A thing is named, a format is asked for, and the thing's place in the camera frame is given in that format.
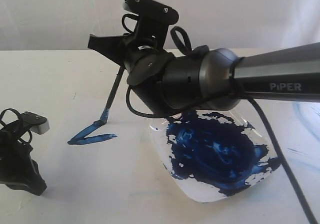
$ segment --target blue paint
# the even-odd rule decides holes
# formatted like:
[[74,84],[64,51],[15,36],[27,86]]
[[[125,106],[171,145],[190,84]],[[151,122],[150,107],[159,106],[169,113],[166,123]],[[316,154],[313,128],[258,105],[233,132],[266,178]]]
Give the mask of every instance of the blue paint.
[[116,138],[117,135],[113,133],[102,134],[94,137],[86,137],[87,135],[97,130],[99,127],[106,124],[108,120],[108,116],[109,116],[109,109],[105,108],[99,120],[95,121],[93,124],[91,124],[90,126],[80,131],[77,135],[71,138],[70,141],[68,141],[68,144],[69,145],[85,145],[90,143],[103,142],[112,138]]
[[253,128],[250,123],[237,126],[232,118],[218,112],[203,116],[225,118],[231,124],[221,124],[213,118],[201,119],[194,110],[182,113],[179,118],[167,118],[167,141],[172,144],[175,157],[171,157],[174,178],[183,180],[191,178],[192,174],[197,181],[232,196],[250,187],[245,183],[249,176],[279,167],[278,158],[271,158],[259,167],[268,148],[267,145],[254,145],[246,134],[241,133],[246,128]]
[[[295,102],[292,105],[293,105],[293,108],[294,108],[293,110],[294,110],[296,116],[298,117],[300,122],[303,124],[303,126],[309,131],[309,133],[311,135],[313,135],[318,140],[318,142],[320,142],[320,127],[317,125],[317,122],[315,122],[314,119],[312,119],[312,121],[311,121],[310,119],[307,118],[307,116],[302,111],[302,105],[306,105],[306,104]],[[313,114],[315,114],[314,117],[319,119],[320,118],[320,108],[315,107],[315,104],[313,104],[313,105],[314,105],[314,107],[311,107],[309,109],[309,111],[312,112]]]

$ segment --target white backdrop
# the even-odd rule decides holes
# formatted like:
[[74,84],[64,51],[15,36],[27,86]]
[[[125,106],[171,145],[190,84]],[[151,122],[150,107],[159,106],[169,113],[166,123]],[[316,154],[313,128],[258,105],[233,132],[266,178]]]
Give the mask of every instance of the white backdrop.
[[[320,41],[320,0],[159,0],[193,47],[291,47]],[[123,0],[0,0],[0,50],[86,49],[121,35]],[[173,48],[168,39],[166,48]]]

